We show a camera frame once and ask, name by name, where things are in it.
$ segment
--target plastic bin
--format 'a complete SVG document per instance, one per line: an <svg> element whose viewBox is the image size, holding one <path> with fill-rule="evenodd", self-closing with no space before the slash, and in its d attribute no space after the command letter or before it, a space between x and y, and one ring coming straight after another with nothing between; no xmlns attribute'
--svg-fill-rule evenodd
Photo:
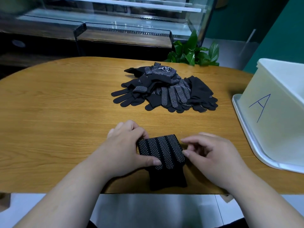
<svg viewBox="0 0 304 228"><path fill-rule="evenodd" d="M233 104L259 160L304 173L304 64L260 59Z"/></svg>

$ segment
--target light strip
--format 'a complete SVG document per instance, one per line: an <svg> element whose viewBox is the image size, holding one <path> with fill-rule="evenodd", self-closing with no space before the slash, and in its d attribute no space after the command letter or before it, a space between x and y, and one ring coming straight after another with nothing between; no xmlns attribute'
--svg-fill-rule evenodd
<svg viewBox="0 0 304 228"><path fill-rule="evenodd" d="M180 6L171 6L171 5L157 5L157 4L118 1L118 0L77 0L77 1L89 1L89 2L103 3L103 4L123 5L123 6L132 6L132 7L146 7L151 9L162 9L162 10L188 11L188 12L196 12L196 13L200 13L202 11L200 8L180 7Z"/></svg>

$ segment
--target logo on glove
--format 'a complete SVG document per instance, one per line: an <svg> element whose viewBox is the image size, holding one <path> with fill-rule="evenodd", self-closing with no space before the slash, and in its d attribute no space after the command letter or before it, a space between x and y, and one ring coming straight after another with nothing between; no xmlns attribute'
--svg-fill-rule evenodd
<svg viewBox="0 0 304 228"><path fill-rule="evenodd" d="M160 67L159 69L160 69L160 70L167 71L167 72L170 72L171 67L168 67L168 66L163 66L163 67Z"/></svg>

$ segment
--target person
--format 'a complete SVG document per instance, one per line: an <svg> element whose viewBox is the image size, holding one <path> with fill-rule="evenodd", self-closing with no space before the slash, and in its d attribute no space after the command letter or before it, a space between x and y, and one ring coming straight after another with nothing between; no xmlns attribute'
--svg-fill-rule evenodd
<svg viewBox="0 0 304 228"><path fill-rule="evenodd" d="M136 141L148 137L134 121L118 123L106 141L73 168L15 228L87 227L107 181L138 168L161 165L156 157L136 153ZM250 228L304 227L301 214L246 166L229 140L199 133L181 141L188 144L184 155L203 175L233 195Z"/></svg>

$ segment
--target green wall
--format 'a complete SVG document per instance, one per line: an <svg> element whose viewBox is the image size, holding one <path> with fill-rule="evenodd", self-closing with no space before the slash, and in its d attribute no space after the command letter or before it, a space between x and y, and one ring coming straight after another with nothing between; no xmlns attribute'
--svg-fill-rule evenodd
<svg viewBox="0 0 304 228"><path fill-rule="evenodd" d="M229 0L226 7L213 12L207 38L261 42L288 0Z"/></svg>
<svg viewBox="0 0 304 228"><path fill-rule="evenodd" d="M304 63L304 0L290 0L244 68L256 72L260 58Z"/></svg>

